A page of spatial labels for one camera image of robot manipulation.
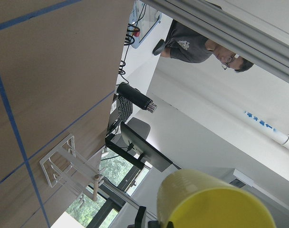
white rack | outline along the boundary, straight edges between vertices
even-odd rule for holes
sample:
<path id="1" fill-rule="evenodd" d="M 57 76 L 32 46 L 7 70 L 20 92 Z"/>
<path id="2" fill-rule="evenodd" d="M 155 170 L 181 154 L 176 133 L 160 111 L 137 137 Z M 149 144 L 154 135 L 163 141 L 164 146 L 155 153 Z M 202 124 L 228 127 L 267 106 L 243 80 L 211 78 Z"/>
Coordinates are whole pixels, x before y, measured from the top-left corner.
<path id="1" fill-rule="evenodd" d="M 61 170 L 59 164 L 69 163 Z M 50 187 L 57 183 L 67 187 L 77 197 L 83 199 L 83 194 L 93 201 L 97 201 L 98 186 L 103 183 L 103 176 L 100 170 L 93 167 L 89 162 L 75 150 L 74 136 L 69 134 L 60 143 L 58 143 L 47 155 L 40 160 L 45 177 Z M 81 173 L 89 182 L 94 185 L 94 191 L 89 191 L 80 184 L 75 176 L 75 172 Z"/>

black hair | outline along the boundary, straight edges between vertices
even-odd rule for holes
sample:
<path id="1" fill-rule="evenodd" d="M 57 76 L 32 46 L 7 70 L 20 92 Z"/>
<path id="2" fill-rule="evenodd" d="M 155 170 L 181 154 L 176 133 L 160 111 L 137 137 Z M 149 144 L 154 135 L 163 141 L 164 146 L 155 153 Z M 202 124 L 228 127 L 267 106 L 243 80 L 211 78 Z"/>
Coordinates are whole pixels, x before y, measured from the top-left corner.
<path id="1" fill-rule="evenodd" d="M 249 70 L 253 66 L 253 63 L 243 58 L 243 63 L 240 66 L 240 69 L 234 70 L 236 73 Z"/>

computer monitor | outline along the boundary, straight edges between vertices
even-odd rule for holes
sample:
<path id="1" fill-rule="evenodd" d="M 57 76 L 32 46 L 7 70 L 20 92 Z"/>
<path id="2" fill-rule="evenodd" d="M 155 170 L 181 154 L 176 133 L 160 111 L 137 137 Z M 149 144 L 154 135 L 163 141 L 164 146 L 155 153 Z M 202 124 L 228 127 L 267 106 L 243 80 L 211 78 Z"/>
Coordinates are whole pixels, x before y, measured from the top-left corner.
<path id="1" fill-rule="evenodd" d="M 133 150 L 142 158 L 152 164 L 160 172 L 163 172 L 173 162 L 160 153 L 155 147 L 133 131 L 125 123 L 120 124 L 121 135 L 127 145 L 133 144 Z"/>

glasses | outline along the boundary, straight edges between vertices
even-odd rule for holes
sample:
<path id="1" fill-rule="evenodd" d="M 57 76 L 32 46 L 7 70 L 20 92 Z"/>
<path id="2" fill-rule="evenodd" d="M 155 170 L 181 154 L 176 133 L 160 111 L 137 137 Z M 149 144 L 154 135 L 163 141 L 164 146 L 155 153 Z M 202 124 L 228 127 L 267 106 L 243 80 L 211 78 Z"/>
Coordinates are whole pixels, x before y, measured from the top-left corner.
<path id="1" fill-rule="evenodd" d="M 236 58 L 238 58 L 239 55 L 235 54 L 234 56 L 228 57 L 228 59 L 226 60 L 225 63 L 222 63 L 222 68 L 224 70 L 227 70 L 227 68 L 229 67 L 229 63 L 232 63 Z"/>

person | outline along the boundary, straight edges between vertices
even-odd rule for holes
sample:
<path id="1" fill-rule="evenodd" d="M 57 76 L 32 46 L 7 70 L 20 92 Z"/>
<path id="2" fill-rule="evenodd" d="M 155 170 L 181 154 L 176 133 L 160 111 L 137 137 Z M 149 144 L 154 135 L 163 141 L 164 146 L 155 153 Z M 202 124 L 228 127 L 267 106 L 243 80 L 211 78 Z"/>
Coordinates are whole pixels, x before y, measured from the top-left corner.
<path id="1" fill-rule="evenodd" d="M 158 42 L 153 54 L 188 63 L 201 63 L 213 54 L 221 62 L 224 70 L 232 68 L 235 72 L 243 72 L 253 66 L 252 62 L 176 20 L 173 20 L 166 40 L 161 39 Z"/>

